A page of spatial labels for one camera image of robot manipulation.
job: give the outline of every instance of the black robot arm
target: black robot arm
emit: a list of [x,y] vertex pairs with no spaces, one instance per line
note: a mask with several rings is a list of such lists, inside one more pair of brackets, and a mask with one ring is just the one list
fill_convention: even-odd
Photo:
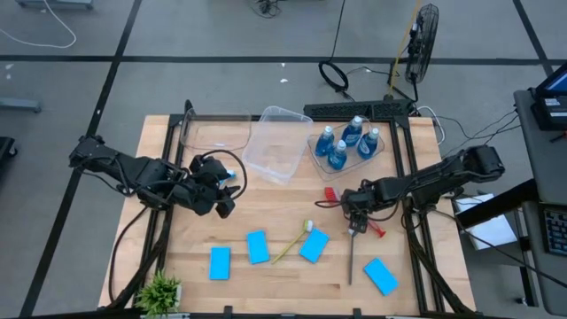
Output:
[[411,175],[386,177],[374,182],[362,180],[357,191],[345,190],[341,206],[345,216],[349,217],[349,227],[364,233],[368,214],[395,206],[407,195],[413,208],[421,210],[437,204],[441,195],[467,182],[491,182],[503,173],[504,166],[493,147],[470,147]]
[[136,194],[151,209],[165,210],[177,204],[198,215],[216,211],[226,218],[235,207],[231,194],[239,186],[219,188],[230,175],[212,156],[195,156],[189,169],[164,159],[133,158],[105,146],[100,136],[83,136],[69,155],[70,167],[109,175],[124,195]]

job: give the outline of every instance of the green plant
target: green plant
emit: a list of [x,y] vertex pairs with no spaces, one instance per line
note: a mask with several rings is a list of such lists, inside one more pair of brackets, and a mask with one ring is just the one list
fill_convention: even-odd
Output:
[[159,271],[150,284],[146,285],[138,294],[137,307],[147,311],[151,318],[166,315],[169,310],[177,311],[177,286],[181,280],[165,278],[163,271]]

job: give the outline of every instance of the transparent plastic bin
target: transparent plastic bin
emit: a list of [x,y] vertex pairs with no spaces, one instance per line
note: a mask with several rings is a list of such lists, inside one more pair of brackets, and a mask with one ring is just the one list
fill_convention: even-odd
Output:
[[250,139],[251,120],[246,110],[200,115],[191,108],[183,118],[179,142],[195,150],[241,150]]
[[[359,116],[362,118],[362,134],[367,134],[368,132],[370,132],[370,130],[373,129],[372,123],[370,123],[370,121],[364,116]],[[338,140],[343,135],[343,131],[349,124],[350,123],[345,123],[333,128],[333,133],[335,134],[335,141],[333,142],[333,145],[337,145]],[[356,149],[358,148],[358,143],[361,142],[361,140],[359,140],[358,142],[356,142],[355,146],[346,148],[345,166],[341,170],[336,170],[329,165],[329,162],[327,161],[327,155],[315,155],[315,148],[317,146],[317,141],[319,140],[320,134],[311,135],[308,139],[307,144],[309,145],[309,151],[311,152],[311,158],[314,162],[315,169],[317,169],[317,173],[319,173],[319,176],[325,182],[332,181],[370,163],[381,151],[384,150],[384,141],[382,140],[380,133],[378,133],[378,146],[376,148],[376,151],[369,159],[363,159],[356,151]]]
[[270,182],[287,184],[298,168],[312,127],[313,120],[303,114],[268,106],[252,129],[243,161]]

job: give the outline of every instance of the blue bottle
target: blue bottle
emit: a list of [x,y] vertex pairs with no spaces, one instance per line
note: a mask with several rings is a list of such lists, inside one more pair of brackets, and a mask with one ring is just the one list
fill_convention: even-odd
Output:
[[358,154],[365,160],[372,157],[372,154],[378,147],[378,128],[373,128],[369,133],[362,136],[361,142],[358,143]]
[[362,135],[362,118],[360,116],[354,116],[348,126],[343,131],[343,136],[341,139],[345,141],[346,146],[355,146],[356,142],[361,138]]
[[330,152],[327,158],[329,165],[336,170],[343,169],[346,163],[346,143],[343,140],[338,141],[337,146],[335,146]]
[[315,155],[323,156],[327,155],[333,148],[333,142],[335,141],[335,136],[333,135],[333,128],[326,126],[325,130],[319,136],[317,140],[317,146],[315,147]]

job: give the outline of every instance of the toothbrush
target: toothbrush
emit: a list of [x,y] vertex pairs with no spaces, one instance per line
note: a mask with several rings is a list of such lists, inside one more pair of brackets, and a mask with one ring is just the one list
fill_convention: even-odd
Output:
[[280,254],[277,255],[277,257],[274,258],[274,260],[272,261],[272,264],[275,264],[277,261],[279,261],[280,258],[282,258],[289,250],[290,248],[295,245],[295,243],[297,243],[301,237],[303,235],[305,235],[305,233],[311,232],[311,230],[313,230],[313,221],[311,220],[305,220],[303,222],[303,229],[301,230],[301,233],[295,237],[295,239],[293,239],[283,250]]

